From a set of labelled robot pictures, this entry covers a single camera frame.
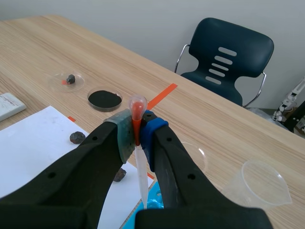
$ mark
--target orange tape strip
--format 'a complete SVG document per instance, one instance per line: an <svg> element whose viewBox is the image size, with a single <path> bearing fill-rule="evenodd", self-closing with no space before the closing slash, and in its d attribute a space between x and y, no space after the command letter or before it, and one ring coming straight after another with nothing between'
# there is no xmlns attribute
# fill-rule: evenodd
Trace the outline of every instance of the orange tape strip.
<svg viewBox="0 0 305 229"><path fill-rule="evenodd" d="M147 176L154 180L154 177L152 175L150 175L149 173L147 173Z"/></svg>
<svg viewBox="0 0 305 229"><path fill-rule="evenodd" d="M171 93L178 85L172 83L167 88L164 89L160 94L154 97L147 105L147 109L151 110L154 106L156 106L162 99L164 99L169 93Z"/></svg>
<svg viewBox="0 0 305 229"><path fill-rule="evenodd" d="M71 116L68 117L72 122L75 122L76 119L72 118Z"/></svg>

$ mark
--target wooden table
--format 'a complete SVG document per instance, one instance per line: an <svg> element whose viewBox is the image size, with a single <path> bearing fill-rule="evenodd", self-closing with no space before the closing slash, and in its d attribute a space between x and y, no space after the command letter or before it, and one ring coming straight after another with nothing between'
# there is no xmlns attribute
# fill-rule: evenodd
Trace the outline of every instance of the wooden table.
<svg viewBox="0 0 305 229"><path fill-rule="evenodd" d="M84 87L74 93L53 91L50 77L69 71L83 74ZM0 122L0 130L52 105L91 132L114 114L88 105L92 88L119 91L121 111L131 95L151 100L171 83L178 87L153 111L169 121L182 141L202 147L205 174L213 184L222 189L248 159L265 161L285 178L293 200L267 211L274 228L304 228L304 139L63 17L0 22L0 94L11 92L28 107ZM190 154L203 169L200 154ZM133 156L130 162L135 164Z"/></svg>

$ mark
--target chair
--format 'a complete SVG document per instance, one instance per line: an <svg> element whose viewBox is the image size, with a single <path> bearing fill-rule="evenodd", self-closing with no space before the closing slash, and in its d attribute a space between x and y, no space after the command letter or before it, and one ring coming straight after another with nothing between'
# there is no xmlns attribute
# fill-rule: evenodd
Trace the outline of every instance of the chair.
<svg viewBox="0 0 305 229"><path fill-rule="evenodd" d="M240 76L264 75L255 98L264 85L263 72L274 50L273 41L258 32L215 18L203 19L197 26L191 44L183 47L174 72L185 48L195 57L198 68L181 76L242 106L243 98L234 83Z"/></svg>

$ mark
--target dark rock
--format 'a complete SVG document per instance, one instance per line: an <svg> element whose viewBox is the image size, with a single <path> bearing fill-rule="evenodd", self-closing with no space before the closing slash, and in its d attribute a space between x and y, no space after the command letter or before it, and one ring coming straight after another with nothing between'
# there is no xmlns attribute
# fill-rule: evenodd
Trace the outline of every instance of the dark rock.
<svg viewBox="0 0 305 229"><path fill-rule="evenodd" d="M67 83L72 84L75 83L75 76L74 75L69 75L67 78Z"/></svg>
<svg viewBox="0 0 305 229"><path fill-rule="evenodd" d="M120 170L116 173L113 181L115 182L120 182L126 175L126 171L122 168L120 168Z"/></svg>
<svg viewBox="0 0 305 229"><path fill-rule="evenodd" d="M86 136L79 131L76 131L75 133L70 135L70 141L73 142L74 144L80 144L85 140Z"/></svg>

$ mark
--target glass dish with black powder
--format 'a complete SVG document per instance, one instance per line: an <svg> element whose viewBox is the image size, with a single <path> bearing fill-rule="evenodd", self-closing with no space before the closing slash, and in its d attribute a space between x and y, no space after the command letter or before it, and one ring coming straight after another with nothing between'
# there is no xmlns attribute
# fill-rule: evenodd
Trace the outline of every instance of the glass dish with black powder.
<svg viewBox="0 0 305 229"><path fill-rule="evenodd" d="M97 87L89 91L88 101L94 109L110 112L120 107L122 95L113 89Z"/></svg>

